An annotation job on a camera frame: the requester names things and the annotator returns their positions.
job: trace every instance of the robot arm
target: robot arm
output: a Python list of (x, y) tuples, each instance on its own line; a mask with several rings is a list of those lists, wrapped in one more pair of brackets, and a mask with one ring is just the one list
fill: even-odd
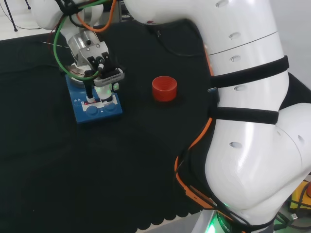
[[(74, 0), (76, 4), (89, 2), (86, 0)], [(89, 26), (94, 26), (103, 13), (103, 5), (91, 6), (80, 11), (79, 17), (84, 19)], [(42, 28), (52, 30), (56, 28), (63, 12), (55, 0), (34, 0), (32, 13)], [(76, 15), (72, 15), (72, 20), (80, 24)], [(112, 94), (109, 85), (116, 83), (124, 78), (123, 71), (118, 64), (111, 59), (111, 53), (104, 41), (100, 41), (97, 35), (85, 28), (75, 26), (66, 18), (61, 34), (65, 37), (75, 60), (76, 68), (84, 73), (88, 70), (97, 71), (100, 69), (101, 76), (90, 82), (84, 83), (86, 87), (87, 101), (94, 102), (92, 95), (92, 86), (97, 87), (95, 90), (99, 98), (104, 101), (112, 100)]]
[[(284, 57), (269, 0), (124, 2), (134, 18), (147, 25), (182, 18), (193, 21), (200, 31), (207, 61), (215, 76), (258, 67)], [(95, 24), (102, 10), (101, 6), (89, 9), (90, 26)], [(54, 0), (34, 0), (33, 12), (38, 25), (50, 30), (62, 15)], [(81, 11), (79, 16), (85, 19), (85, 14)], [(96, 59), (108, 50), (93, 32), (75, 27), (68, 19), (61, 33), (79, 66), (92, 66), (88, 57), (92, 55)], [(218, 106), (277, 112), (288, 85), (288, 73), (284, 71), (269, 78), (222, 87)], [(309, 128), (309, 104), (280, 111), (277, 125), (216, 120), (205, 163), (205, 179), (210, 189), (230, 211), (251, 225), (270, 222), (311, 171)]]

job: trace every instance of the green light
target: green light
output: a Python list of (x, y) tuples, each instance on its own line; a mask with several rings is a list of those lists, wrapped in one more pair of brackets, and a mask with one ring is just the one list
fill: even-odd
[(216, 232), (216, 229), (213, 223), (211, 223), (205, 231), (205, 233), (215, 233), (215, 232)]

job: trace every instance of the blue device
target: blue device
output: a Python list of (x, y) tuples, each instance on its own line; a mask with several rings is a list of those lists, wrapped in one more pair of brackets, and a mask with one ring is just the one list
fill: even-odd
[(103, 103), (99, 99), (95, 89), (93, 89), (93, 97), (95, 98), (95, 102), (88, 103), (86, 100), (86, 91), (84, 88), (82, 89), (77, 87), (70, 80), (68, 75), (66, 75), (66, 82), (70, 93), (74, 115), (78, 124), (122, 114), (122, 108), (116, 93), (112, 93), (113, 100), (111, 102)]

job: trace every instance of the red plastic cup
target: red plastic cup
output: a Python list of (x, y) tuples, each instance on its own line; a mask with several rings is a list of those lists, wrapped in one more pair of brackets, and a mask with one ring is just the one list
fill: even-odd
[(152, 94), (159, 102), (169, 102), (177, 94), (177, 82), (169, 76), (160, 76), (152, 81)]

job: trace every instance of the black tablecloth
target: black tablecloth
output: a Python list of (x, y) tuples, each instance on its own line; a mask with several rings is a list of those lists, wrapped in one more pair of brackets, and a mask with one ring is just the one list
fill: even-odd
[[(124, 113), (82, 126), (64, 77), (40, 43), (48, 35), (0, 42), (1, 232), (131, 233), (199, 211), (174, 188), (173, 163), (206, 123), (204, 56), (171, 55), (133, 22), (100, 37), (126, 67)], [(202, 48), (184, 24), (165, 29), (163, 39), (179, 52)], [(69, 49), (58, 53), (64, 64), (73, 62)], [(151, 82), (160, 75), (178, 82), (170, 104), (152, 99)], [(311, 102), (311, 92), (291, 76), (283, 107), (299, 102)]]

